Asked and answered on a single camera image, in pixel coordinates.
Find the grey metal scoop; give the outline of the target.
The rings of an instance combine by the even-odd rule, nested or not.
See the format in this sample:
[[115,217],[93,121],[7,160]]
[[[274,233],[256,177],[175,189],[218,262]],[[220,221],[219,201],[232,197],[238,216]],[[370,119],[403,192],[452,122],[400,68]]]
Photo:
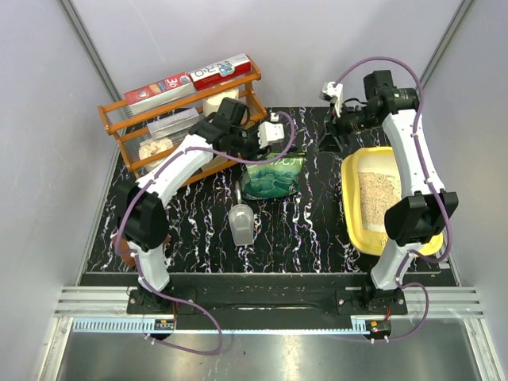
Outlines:
[[254,213],[252,208],[242,202],[241,185],[235,182],[235,203],[229,211],[229,227],[233,243],[237,246],[247,246],[254,241]]

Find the orange wooden shelf rack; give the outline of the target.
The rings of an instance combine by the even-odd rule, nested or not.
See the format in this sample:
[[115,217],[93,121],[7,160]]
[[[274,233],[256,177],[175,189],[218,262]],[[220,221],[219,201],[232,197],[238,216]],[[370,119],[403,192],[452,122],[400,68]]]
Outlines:
[[225,97],[248,107],[242,129],[265,118],[253,86],[261,78],[258,65],[241,53],[131,90],[121,101],[99,106],[98,113],[125,167],[140,178],[173,153],[191,125],[216,111]]

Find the clear plastic bag pack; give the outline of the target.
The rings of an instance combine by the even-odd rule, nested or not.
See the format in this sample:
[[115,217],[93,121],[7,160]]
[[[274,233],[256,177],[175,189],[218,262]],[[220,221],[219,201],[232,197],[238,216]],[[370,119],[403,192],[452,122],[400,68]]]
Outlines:
[[158,140],[182,131],[187,131],[200,120],[200,117],[201,114],[196,108],[186,109],[148,123],[148,131],[152,139]]

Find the red grey wrap box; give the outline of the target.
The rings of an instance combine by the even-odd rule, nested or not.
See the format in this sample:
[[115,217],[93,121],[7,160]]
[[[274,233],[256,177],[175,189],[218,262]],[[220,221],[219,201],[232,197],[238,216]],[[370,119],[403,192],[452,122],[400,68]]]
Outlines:
[[124,99],[130,113],[138,115],[194,93],[195,88],[191,77],[186,71],[183,71],[125,92]]

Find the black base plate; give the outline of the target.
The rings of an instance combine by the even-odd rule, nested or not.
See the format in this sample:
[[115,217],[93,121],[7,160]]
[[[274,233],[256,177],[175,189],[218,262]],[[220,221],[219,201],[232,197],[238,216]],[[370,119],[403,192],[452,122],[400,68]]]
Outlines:
[[176,274],[164,293],[202,306],[223,330],[350,329],[352,316],[407,315],[401,291],[367,302],[367,280],[343,274]]

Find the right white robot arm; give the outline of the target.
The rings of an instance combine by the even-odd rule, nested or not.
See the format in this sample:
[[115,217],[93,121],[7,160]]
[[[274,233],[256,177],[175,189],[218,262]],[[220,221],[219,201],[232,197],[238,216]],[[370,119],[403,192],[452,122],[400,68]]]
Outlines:
[[402,185],[402,198],[384,217],[388,240],[378,263],[360,290],[344,297],[346,310],[406,314],[401,281],[413,257],[441,233],[459,200],[448,192],[431,160],[419,121],[421,100],[416,89],[398,88],[388,70],[364,77],[365,102],[346,106],[340,83],[326,83],[320,97],[330,116],[318,143],[323,152],[340,152],[352,134],[380,127],[388,137]]

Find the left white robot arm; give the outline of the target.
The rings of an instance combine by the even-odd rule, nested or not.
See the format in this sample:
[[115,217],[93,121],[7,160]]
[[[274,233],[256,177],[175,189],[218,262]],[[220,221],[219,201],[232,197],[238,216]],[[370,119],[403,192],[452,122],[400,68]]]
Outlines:
[[253,159],[264,154],[257,132],[246,129],[247,104],[223,98],[218,110],[193,124],[183,141],[161,164],[134,183],[122,187],[115,252],[138,270],[138,287],[146,293],[144,304],[155,314],[171,307],[167,290],[170,275],[164,265],[169,235],[166,208],[177,190],[194,173],[222,156],[228,160]]

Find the brown scouring pad pack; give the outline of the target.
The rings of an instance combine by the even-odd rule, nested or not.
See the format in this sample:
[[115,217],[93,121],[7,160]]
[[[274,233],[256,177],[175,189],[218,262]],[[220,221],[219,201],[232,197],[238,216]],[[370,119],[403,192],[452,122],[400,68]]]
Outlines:
[[120,238],[119,243],[117,243],[117,233],[113,234],[111,237],[111,242],[114,245],[115,251],[119,252],[119,256],[122,262],[128,266],[129,268],[135,268],[136,263],[134,258],[129,254],[129,245],[126,239]]

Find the yellow litter box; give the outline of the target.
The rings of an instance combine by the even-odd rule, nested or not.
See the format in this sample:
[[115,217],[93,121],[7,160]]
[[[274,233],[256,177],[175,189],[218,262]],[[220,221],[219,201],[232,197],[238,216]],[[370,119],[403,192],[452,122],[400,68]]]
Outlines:
[[359,252],[381,256],[388,240],[384,215],[402,195],[393,149],[358,149],[344,159],[341,180],[349,240]]

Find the green litter bag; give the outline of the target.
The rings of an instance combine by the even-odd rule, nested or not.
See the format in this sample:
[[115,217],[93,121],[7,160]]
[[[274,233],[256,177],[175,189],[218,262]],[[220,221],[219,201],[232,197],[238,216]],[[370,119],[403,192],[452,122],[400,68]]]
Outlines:
[[298,193],[298,179],[306,156],[297,157],[287,154],[269,164],[245,166],[245,172],[240,181],[241,195],[244,200],[284,198]]

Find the red white foil box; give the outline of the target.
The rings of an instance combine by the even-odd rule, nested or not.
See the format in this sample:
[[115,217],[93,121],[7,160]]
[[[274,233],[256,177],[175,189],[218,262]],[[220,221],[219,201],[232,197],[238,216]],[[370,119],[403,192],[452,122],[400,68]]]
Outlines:
[[193,70],[190,79],[197,91],[205,90],[249,73],[252,61],[245,54],[229,57]]

